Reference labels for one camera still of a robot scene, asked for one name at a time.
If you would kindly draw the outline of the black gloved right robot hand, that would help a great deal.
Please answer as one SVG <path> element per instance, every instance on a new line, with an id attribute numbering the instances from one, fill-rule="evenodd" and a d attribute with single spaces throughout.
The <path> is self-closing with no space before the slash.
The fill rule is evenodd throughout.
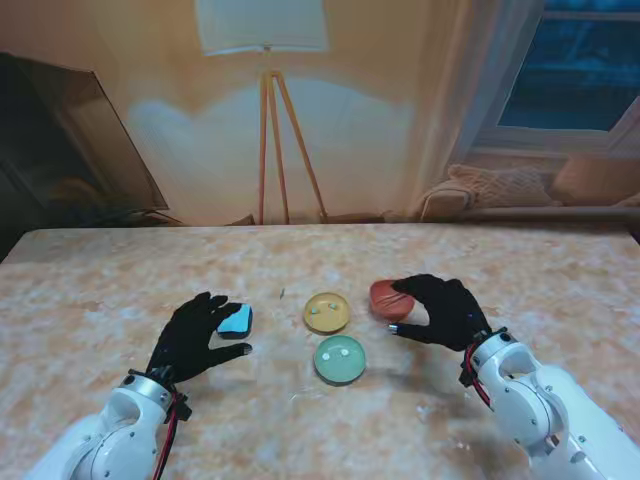
<path id="1" fill-rule="evenodd" d="M 429 316 L 427 325 L 392 324 L 397 336 L 461 352 L 481 332 L 492 333 L 475 297 L 458 279 L 420 274 L 395 280 L 391 287 L 421 303 Z"/>

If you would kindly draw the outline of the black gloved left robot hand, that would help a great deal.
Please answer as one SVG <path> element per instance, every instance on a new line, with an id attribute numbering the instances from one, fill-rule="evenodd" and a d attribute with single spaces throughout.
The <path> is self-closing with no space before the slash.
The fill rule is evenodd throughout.
<path id="1" fill-rule="evenodd" d="M 209 342 L 220 324 L 237 313 L 240 303 L 225 295 L 202 292 L 174 311 L 163 328 L 145 373 L 164 383 L 182 383 L 208 369 L 252 351 L 248 343 L 211 349 Z"/>

